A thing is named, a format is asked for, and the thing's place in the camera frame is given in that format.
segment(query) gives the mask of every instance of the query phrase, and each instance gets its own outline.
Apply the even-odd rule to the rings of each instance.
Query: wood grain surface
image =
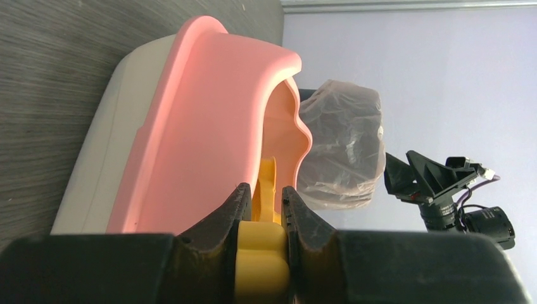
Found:
[[[0,0],[0,251],[49,233],[119,61],[196,15],[282,41],[279,0]]]

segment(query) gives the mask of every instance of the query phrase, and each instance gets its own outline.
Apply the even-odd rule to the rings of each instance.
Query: translucent plastic bag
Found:
[[[386,165],[379,94],[328,80],[300,105],[313,136],[297,190],[312,209],[366,205]]]

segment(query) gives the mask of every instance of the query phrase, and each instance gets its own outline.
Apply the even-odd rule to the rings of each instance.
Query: yellow block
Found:
[[[252,198],[252,221],[281,224],[281,216],[274,211],[276,193],[276,159],[261,159],[257,185]]]
[[[285,303],[289,277],[284,228],[273,222],[240,222],[235,268],[236,302]]]

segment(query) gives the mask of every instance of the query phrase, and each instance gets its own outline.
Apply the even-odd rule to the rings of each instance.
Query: gray floor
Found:
[[[282,41],[279,0],[0,0],[0,250],[49,233],[117,63],[196,15]]]

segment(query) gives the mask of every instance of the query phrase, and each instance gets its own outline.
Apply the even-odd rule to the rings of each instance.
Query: cream plastic base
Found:
[[[116,67],[80,150],[51,234],[104,233],[129,157],[175,35],[149,42]]]

